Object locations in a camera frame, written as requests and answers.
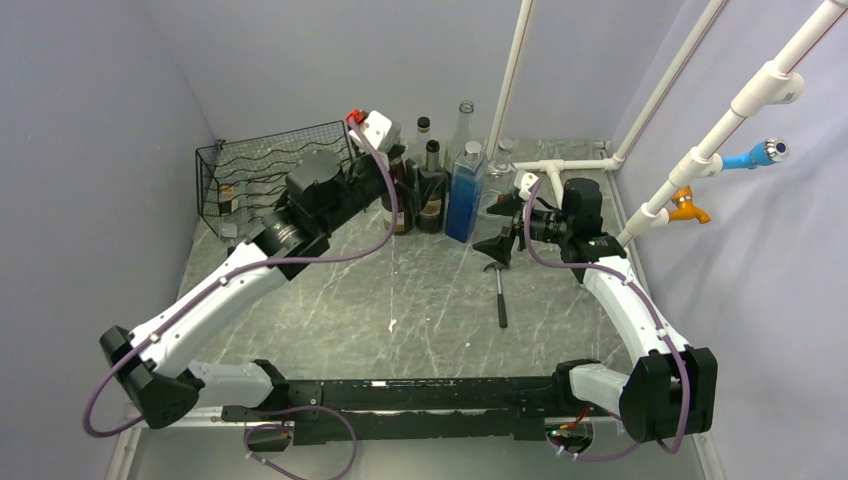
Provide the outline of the amber bottle gold foil neck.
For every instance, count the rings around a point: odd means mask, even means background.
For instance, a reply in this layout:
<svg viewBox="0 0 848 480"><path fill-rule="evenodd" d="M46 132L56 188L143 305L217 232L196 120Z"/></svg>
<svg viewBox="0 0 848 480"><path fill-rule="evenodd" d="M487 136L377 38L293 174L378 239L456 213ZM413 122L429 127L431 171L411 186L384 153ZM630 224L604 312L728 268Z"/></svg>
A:
<svg viewBox="0 0 848 480"><path fill-rule="evenodd" d="M406 164L404 162L405 151L406 147L404 145L396 143L388 152L389 173L394 182L397 208L392 208L389 193L384 193L380 197L381 207L383 209L383 224L387 230L391 226L392 215L395 212L395 227L392 229L394 235L405 235L414 228L413 218L409 213L411 190Z"/></svg>

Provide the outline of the clear bottle green label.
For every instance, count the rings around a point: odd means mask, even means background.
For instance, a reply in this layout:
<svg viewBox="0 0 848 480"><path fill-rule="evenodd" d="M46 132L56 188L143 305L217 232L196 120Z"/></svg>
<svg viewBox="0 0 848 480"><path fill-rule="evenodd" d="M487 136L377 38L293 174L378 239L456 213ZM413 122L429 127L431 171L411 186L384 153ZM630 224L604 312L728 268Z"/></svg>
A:
<svg viewBox="0 0 848 480"><path fill-rule="evenodd" d="M495 216L489 214L487 209L503 195L508 194L513 187L516 172L512 161L513 151L514 142L511 139L501 138L498 141L484 180L484 191L479 210L481 218L494 219Z"/></svg>

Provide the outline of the blue glass bottle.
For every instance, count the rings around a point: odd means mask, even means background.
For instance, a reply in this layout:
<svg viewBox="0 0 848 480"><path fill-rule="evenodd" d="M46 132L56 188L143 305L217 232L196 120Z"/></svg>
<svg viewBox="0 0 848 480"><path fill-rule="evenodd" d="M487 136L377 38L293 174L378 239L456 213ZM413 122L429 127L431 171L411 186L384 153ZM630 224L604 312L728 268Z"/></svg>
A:
<svg viewBox="0 0 848 480"><path fill-rule="evenodd" d="M454 162L445 234L466 243L474 229L483 187L486 157L480 142L468 141Z"/></svg>

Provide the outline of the dark bottle silver cap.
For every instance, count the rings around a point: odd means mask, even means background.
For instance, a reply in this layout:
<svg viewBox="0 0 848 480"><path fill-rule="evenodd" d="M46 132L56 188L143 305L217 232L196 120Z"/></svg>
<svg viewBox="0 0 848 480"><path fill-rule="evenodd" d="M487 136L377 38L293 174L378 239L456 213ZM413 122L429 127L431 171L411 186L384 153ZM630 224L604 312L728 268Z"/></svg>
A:
<svg viewBox="0 0 848 480"><path fill-rule="evenodd" d="M419 207L416 224L424 233L442 231L448 174L441 164L441 144L428 140L423 165L417 174Z"/></svg>

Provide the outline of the clear frosted short bottle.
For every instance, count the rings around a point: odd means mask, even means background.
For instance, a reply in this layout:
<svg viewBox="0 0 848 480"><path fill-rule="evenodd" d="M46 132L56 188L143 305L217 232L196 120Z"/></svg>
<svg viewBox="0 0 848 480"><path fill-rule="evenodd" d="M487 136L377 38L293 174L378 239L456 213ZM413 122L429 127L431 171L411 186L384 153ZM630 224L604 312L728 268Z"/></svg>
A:
<svg viewBox="0 0 848 480"><path fill-rule="evenodd" d="M421 116L416 121L416 136L412 145L412 157L416 162L422 163L426 157L426 144L431 140L431 119Z"/></svg>

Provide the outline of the clear bottle with dark label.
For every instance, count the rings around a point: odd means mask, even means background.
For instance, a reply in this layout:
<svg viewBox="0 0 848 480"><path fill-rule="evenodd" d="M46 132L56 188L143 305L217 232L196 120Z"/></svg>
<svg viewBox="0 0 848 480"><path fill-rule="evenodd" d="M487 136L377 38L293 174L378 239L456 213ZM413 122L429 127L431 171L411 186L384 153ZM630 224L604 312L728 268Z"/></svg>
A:
<svg viewBox="0 0 848 480"><path fill-rule="evenodd" d="M454 133L444 148L443 167L447 173L453 172L456 159L464 152L465 145L472 139L471 123L475 105L471 100L462 100L458 106L458 115Z"/></svg>

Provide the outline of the small bottle black cap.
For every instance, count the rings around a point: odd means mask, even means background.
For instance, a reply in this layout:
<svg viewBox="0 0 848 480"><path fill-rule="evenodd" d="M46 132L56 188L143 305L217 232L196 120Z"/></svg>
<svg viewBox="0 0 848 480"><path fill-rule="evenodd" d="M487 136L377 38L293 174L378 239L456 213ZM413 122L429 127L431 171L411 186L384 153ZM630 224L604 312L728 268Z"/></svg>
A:
<svg viewBox="0 0 848 480"><path fill-rule="evenodd" d="M223 241L234 242L238 238L240 220L239 187L237 184L222 184L218 194L218 235Z"/></svg>

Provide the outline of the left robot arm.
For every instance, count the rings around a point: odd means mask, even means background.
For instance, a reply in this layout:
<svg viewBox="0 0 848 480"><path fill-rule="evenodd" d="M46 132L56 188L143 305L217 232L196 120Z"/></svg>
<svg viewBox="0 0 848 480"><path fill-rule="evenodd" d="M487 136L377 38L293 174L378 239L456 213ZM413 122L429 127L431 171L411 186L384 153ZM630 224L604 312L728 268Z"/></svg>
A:
<svg viewBox="0 0 848 480"><path fill-rule="evenodd" d="M289 406L289 384L266 360L243 365L196 360L199 350L244 310L307 266L330 262L332 234L381 196L399 200L391 167L402 154L366 154L343 167L316 150L285 177L273 209L222 265L153 319L100 338L111 374L153 429L195 408L236 406L264 420Z"/></svg>

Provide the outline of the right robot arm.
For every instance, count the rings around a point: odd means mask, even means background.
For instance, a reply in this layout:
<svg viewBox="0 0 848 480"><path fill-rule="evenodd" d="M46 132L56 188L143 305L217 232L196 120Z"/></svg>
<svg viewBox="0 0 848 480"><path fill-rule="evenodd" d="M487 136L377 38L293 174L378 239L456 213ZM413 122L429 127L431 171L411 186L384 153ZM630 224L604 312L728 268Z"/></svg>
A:
<svg viewBox="0 0 848 480"><path fill-rule="evenodd" d="M633 272L622 244L603 229L599 184L572 178L563 185L560 206L540 208L540 179L519 173L510 192L488 207L490 215L510 222L474 249L507 266L513 250L527 251L538 263L537 243L555 245L558 267L568 269L600 303L621 337L632 363L628 374L597 360L566 361L556 367L551 401L557 411L574 415L587 404L622 423L638 443L655 442L677 452L687 435L712 426L718 361L705 347L695 348L661 314Z"/></svg>

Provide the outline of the orange tap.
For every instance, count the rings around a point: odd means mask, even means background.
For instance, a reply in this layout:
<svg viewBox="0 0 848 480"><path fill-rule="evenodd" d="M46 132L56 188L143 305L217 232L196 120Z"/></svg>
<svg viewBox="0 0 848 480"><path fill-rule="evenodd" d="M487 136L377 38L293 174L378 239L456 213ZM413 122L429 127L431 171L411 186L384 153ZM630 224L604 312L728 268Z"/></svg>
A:
<svg viewBox="0 0 848 480"><path fill-rule="evenodd" d="M690 186L680 188L671 198L671 202L675 209L668 212L670 222L696 220L699 224L706 224L711 221L711 217L695 205Z"/></svg>

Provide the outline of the blue tap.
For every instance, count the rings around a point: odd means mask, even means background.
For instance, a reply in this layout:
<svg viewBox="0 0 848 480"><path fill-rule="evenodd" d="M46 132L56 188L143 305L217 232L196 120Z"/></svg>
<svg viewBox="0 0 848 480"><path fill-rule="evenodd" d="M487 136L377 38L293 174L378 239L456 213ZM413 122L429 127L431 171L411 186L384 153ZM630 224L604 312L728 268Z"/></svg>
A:
<svg viewBox="0 0 848 480"><path fill-rule="evenodd" d="M767 138L752 147L747 153L722 157L722 170L753 170L771 166L786 160L789 144L782 138Z"/></svg>

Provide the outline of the black handled hammer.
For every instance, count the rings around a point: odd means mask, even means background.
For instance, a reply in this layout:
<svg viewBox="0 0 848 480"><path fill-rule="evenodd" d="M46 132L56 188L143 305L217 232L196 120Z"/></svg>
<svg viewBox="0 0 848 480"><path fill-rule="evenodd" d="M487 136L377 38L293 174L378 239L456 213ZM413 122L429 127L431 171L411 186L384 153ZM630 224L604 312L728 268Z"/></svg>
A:
<svg viewBox="0 0 848 480"><path fill-rule="evenodd" d="M484 267L485 271L492 270L495 273L498 325L501 329L506 329L508 327L508 312L502 278L502 271L504 269L505 266L498 262L491 262Z"/></svg>

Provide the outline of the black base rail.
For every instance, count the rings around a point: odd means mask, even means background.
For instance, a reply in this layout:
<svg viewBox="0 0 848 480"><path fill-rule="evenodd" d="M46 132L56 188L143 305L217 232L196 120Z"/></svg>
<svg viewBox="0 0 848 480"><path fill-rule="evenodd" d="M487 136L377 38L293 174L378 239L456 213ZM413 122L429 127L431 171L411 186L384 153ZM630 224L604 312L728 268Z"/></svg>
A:
<svg viewBox="0 0 848 480"><path fill-rule="evenodd" d="M277 403L226 406L225 422L291 428L296 446L347 440L508 437L543 441L605 413L565 395L551 376L290 380Z"/></svg>

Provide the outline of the white pvc pipe frame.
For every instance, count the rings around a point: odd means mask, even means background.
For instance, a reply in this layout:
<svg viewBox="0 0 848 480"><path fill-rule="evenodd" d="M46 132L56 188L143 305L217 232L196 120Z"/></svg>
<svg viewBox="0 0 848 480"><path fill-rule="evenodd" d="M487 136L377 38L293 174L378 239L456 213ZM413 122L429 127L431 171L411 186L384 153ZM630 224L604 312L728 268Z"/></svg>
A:
<svg viewBox="0 0 848 480"><path fill-rule="evenodd" d="M735 154L765 137L787 139L787 165L753 183L794 190L847 154L843 1L725 1L715 13L704 1L539 1L502 132L625 146L619 184L635 208L789 44L797 51L785 66L803 76L803 95L762 108L722 139L721 150Z"/></svg>

